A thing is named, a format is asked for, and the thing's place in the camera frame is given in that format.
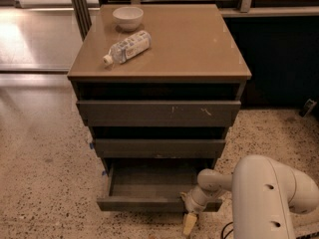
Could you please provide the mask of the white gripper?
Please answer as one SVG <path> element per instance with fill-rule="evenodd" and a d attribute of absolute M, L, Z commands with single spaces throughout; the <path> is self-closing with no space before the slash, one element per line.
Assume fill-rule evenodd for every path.
<path fill-rule="evenodd" d="M 184 201 L 185 209 L 188 212 L 183 216 L 183 228 L 182 234 L 189 236 L 197 221 L 197 215 L 203 212 L 209 202 L 213 201 L 213 198 L 209 191 L 196 186 L 188 193 L 179 193 L 182 201 Z"/>

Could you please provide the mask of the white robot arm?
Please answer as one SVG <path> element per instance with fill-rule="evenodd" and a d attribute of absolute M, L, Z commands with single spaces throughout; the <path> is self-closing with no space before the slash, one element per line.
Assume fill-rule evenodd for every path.
<path fill-rule="evenodd" d="M 307 214 L 319 204 L 319 187 L 306 173 L 270 157 L 247 155 L 229 175 L 202 170 L 196 187 L 181 196 L 185 236 L 207 204 L 226 191 L 232 194 L 234 239 L 296 239 L 291 215 Z"/>

